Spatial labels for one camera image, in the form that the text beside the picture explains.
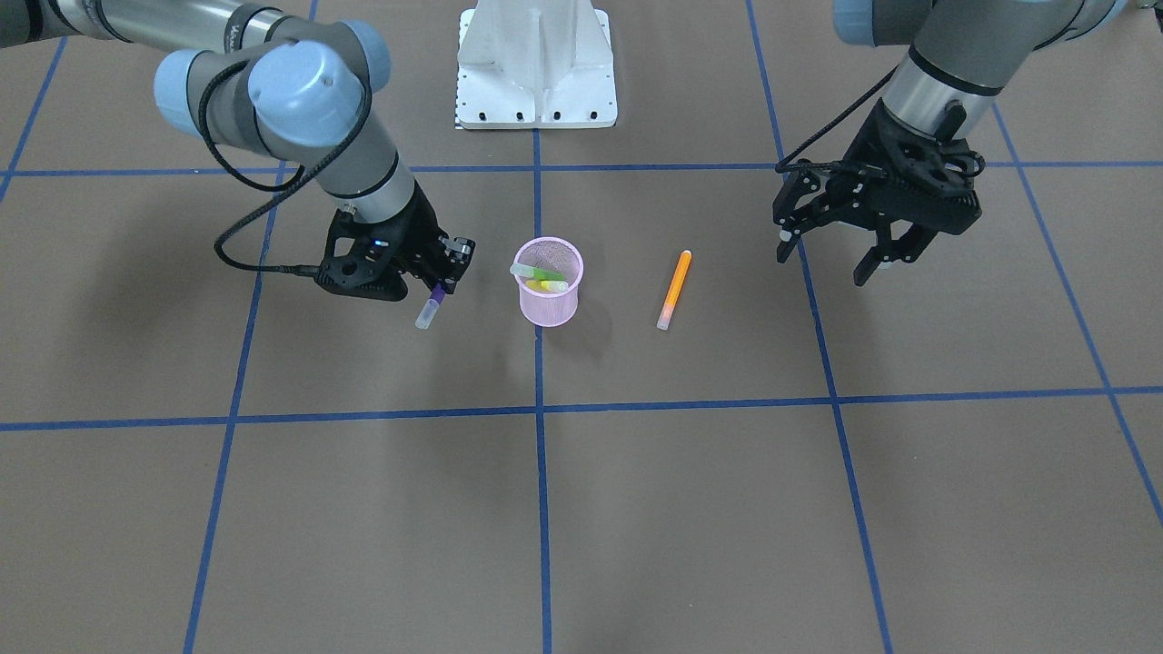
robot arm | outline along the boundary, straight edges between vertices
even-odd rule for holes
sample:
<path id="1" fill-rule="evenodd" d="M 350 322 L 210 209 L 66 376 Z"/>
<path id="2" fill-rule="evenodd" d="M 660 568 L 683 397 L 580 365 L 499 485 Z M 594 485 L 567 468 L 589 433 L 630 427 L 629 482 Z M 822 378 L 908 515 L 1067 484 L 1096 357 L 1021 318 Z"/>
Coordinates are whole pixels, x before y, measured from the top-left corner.
<path id="1" fill-rule="evenodd" d="M 844 41 L 909 49 L 841 161 L 780 162 L 777 170 L 792 175 L 773 204 L 783 241 L 778 261 L 787 261 L 813 228 L 862 227 L 876 233 L 876 246 L 852 273 L 863 286 L 878 268 L 916 261 L 939 233 L 969 229 L 982 214 L 973 178 L 985 164 L 965 141 L 970 130 L 1030 52 L 1085 35 L 1125 3 L 836 0 L 836 31 Z M 912 225 L 893 239 L 898 220 Z"/>
<path id="2" fill-rule="evenodd" d="M 333 293 L 390 301 L 407 294 L 404 272 L 430 290 L 455 292 L 476 244 L 438 227 L 387 130 L 370 116 L 371 94 L 387 84 L 391 62 L 368 23 L 324 26 L 233 0 L 0 0 L 0 15 L 7 19 L 0 45 L 80 34 L 173 51 L 154 84 L 171 125 L 211 145 L 302 164 L 306 175 L 280 187 L 272 202 L 312 178 L 319 182 L 338 206 L 322 261 L 262 270 L 305 275 Z M 215 249 L 230 265 L 258 270 L 222 250 L 247 221 L 223 234 Z"/>

orange marker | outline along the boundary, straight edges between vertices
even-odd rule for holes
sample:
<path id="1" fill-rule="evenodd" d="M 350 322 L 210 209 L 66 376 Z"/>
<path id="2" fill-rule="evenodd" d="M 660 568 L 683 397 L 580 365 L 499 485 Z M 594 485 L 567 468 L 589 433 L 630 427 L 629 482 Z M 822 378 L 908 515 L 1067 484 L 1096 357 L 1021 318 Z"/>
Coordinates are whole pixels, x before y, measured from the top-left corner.
<path id="1" fill-rule="evenodd" d="M 658 315 L 658 328 L 666 330 L 670 327 L 670 317 L 675 313 L 675 305 L 678 304 L 678 294 L 683 292 L 683 282 L 686 280 L 686 269 L 691 266 L 691 250 L 683 250 L 678 255 L 678 266 L 675 268 L 675 276 L 670 278 L 670 290 L 666 291 L 666 301 L 662 305 L 662 313 Z"/>

marker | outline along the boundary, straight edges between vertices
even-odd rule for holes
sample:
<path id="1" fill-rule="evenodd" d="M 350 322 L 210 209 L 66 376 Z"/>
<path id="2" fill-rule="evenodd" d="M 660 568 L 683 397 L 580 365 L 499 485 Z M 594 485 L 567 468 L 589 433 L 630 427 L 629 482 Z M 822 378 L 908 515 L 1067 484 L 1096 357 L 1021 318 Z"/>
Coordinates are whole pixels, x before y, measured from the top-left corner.
<path id="1" fill-rule="evenodd" d="M 564 293 L 570 287 L 566 282 L 538 282 L 537 279 L 526 279 L 525 285 L 540 293 Z"/>
<path id="2" fill-rule="evenodd" d="M 665 332 L 670 328 L 670 317 L 675 313 L 675 305 L 678 304 L 678 294 L 683 292 L 683 282 L 686 280 L 686 269 L 691 266 L 691 250 L 683 250 L 678 255 L 678 266 L 675 268 L 675 276 L 670 278 L 670 290 L 666 291 L 666 301 L 662 305 L 662 313 L 658 315 L 658 328 Z"/>
<path id="3" fill-rule="evenodd" d="M 561 272 L 554 272 L 552 270 L 545 270 L 542 268 L 534 268 L 531 265 L 526 265 L 523 263 L 514 263 L 509 266 L 509 272 L 516 275 L 518 277 L 529 277 L 530 279 L 549 280 L 549 282 L 564 282 L 565 276 Z"/>
<path id="4" fill-rule="evenodd" d="M 418 329 L 427 329 L 433 324 L 433 317 L 436 315 L 436 310 L 440 308 L 442 301 L 444 301 L 444 286 L 436 284 L 433 294 L 424 300 L 424 308 L 420 310 L 420 315 L 416 317 Z"/>

black cable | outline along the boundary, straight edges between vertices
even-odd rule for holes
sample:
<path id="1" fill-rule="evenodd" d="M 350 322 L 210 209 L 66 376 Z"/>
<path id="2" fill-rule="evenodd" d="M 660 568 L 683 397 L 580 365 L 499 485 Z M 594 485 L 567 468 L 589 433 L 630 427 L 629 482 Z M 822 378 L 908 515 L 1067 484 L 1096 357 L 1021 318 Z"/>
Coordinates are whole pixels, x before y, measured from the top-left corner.
<path id="1" fill-rule="evenodd" d="M 219 258 L 222 260 L 223 263 L 226 263 L 231 268 L 237 268 L 240 270 L 249 270 L 251 272 L 283 272 L 287 275 L 298 275 L 300 277 L 314 277 L 319 272 L 317 265 L 254 265 L 249 263 L 242 263 L 230 258 L 230 256 L 222 250 L 222 246 L 224 246 L 226 242 L 230 240 L 230 237 L 241 232 L 242 228 L 247 227 L 248 225 L 257 220 L 259 216 L 271 211 L 272 208 L 279 206 L 284 200 L 286 200 L 291 196 L 295 194 L 300 189 L 306 186 L 308 182 L 311 182 L 320 172 L 322 172 L 323 169 L 330 165 L 331 162 L 338 158 L 344 150 L 348 149 L 348 145 L 350 145 L 351 142 L 356 140 L 356 136 L 358 136 L 359 133 L 363 130 L 364 125 L 368 122 L 368 118 L 371 115 L 371 94 L 372 94 L 371 87 L 368 86 L 368 84 L 365 83 L 363 85 L 363 98 L 359 104 L 359 118 L 358 120 L 356 120 L 356 125 L 355 127 L 351 128 L 351 131 L 349 131 L 348 135 L 343 137 L 343 141 L 340 141 L 338 145 L 336 145 L 330 152 L 328 152 L 327 156 L 320 159 L 319 163 L 312 166 L 309 171 L 307 171 L 301 176 L 297 175 L 294 179 L 285 184 L 284 185 L 285 190 L 280 191 L 277 196 L 271 198 L 266 204 L 248 213 L 245 216 L 242 218 L 242 220 L 235 222 L 226 232 L 219 235 L 217 240 L 214 241 L 214 253 L 217 254 Z"/>
<path id="2" fill-rule="evenodd" d="M 242 182 L 247 186 L 250 186 L 251 189 L 255 189 L 257 191 L 264 191 L 266 193 L 278 193 L 280 191 L 290 189 L 292 184 L 299 180 L 299 178 L 304 173 L 304 166 L 299 166 L 299 170 L 295 171 L 294 176 L 292 176 L 291 179 L 284 184 L 278 184 L 274 186 L 262 184 L 247 177 L 238 169 L 230 165 L 230 163 L 226 161 L 226 157 L 222 156 L 222 152 L 219 151 L 217 143 L 215 143 L 214 138 L 211 137 L 209 121 L 207 120 L 207 114 L 209 113 L 209 106 L 211 106 L 211 97 L 214 94 L 214 91 L 216 91 L 219 86 L 222 86 L 222 84 L 227 79 L 230 79 L 230 77 L 242 72 L 242 70 L 245 69 L 249 64 L 250 64 L 249 61 L 230 64 L 226 69 L 219 71 L 219 73 L 215 74 L 213 78 L 211 78 L 209 84 L 206 85 L 206 90 L 202 91 L 201 99 L 198 101 L 198 133 L 201 134 L 202 143 L 206 143 L 206 148 L 209 149 L 211 155 L 214 157 L 214 161 L 216 161 L 219 165 L 222 166 L 222 170 L 230 173 L 230 177 L 234 177 L 238 182 Z"/>
<path id="3" fill-rule="evenodd" d="M 776 172 L 783 175 L 785 172 L 792 172 L 792 171 L 797 171 L 797 170 L 812 170 L 812 169 L 814 169 L 814 170 L 832 170 L 833 168 L 835 168 L 834 163 L 797 163 L 797 164 L 793 164 L 791 162 L 792 162 L 792 159 L 794 159 L 795 157 L 798 157 L 804 150 L 808 149 L 812 145 L 812 143 L 815 143 L 816 141 L 819 141 L 820 138 L 822 138 L 825 134 L 827 134 L 827 133 L 832 131 L 833 129 L 835 129 L 835 127 L 837 125 L 840 125 L 841 122 L 844 122 L 844 119 L 847 119 L 848 116 L 852 115 L 852 112 L 855 112 L 856 109 L 861 108 L 861 106 L 864 102 L 868 102 L 869 98 L 871 98 L 872 95 L 876 95 L 877 91 L 880 91 L 882 88 L 884 88 L 885 84 L 889 84 L 889 80 L 892 79 L 893 73 L 896 73 L 896 72 L 897 72 L 897 69 L 893 67 L 891 71 L 889 71 L 887 74 L 885 74 L 883 78 L 880 78 L 880 81 L 877 81 L 872 86 L 872 88 L 869 88 L 863 95 L 859 97 L 858 100 L 856 100 L 855 102 L 852 102 L 851 106 L 849 106 L 847 109 L 844 109 L 843 112 L 841 112 L 841 114 L 839 116 L 836 116 L 832 122 L 829 122 L 828 125 L 823 126 L 822 129 L 820 129 L 819 131 L 816 131 L 815 134 L 813 134 L 812 136 L 809 136 L 808 140 L 805 141 L 804 143 L 801 143 L 799 148 L 795 148 L 794 150 L 792 150 L 792 154 L 787 155 L 779 163 L 776 164 Z"/>

blue joint cap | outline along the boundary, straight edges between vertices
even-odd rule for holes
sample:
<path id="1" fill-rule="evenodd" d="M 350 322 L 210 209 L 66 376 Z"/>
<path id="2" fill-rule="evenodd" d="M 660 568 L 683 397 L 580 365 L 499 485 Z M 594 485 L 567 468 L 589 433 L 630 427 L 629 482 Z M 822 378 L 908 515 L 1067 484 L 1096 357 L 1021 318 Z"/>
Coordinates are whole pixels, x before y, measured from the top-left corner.
<path id="1" fill-rule="evenodd" d="M 833 0 L 832 27 L 850 45 L 876 45 L 872 34 L 872 0 Z"/>
<path id="2" fill-rule="evenodd" d="M 154 101 L 157 104 L 162 116 L 191 136 L 201 136 L 194 125 L 194 116 L 190 114 L 190 94 L 187 81 L 190 78 L 190 66 L 205 50 L 178 50 L 162 59 L 162 65 L 157 66 L 154 74 Z"/>
<path id="3" fill-rule="evenodd" d="M 364 57 L 368 59 L 368 84 L 371 86 L 372 93 L 387 86 L 387 80 L 392 77 L 392 55 L 387 51 L 387 42 L 369 23 L 363 21 L 340 22 L 356 35 L 359 45 L 364 49 Z"/>
<path id="4" fill-rule="evenodd" d="M 337 145 L 359 119 L 363 83 L 315 41 L 287 43 L 258 59 L 247 93 L 271 131 L 299 145 Z"/>

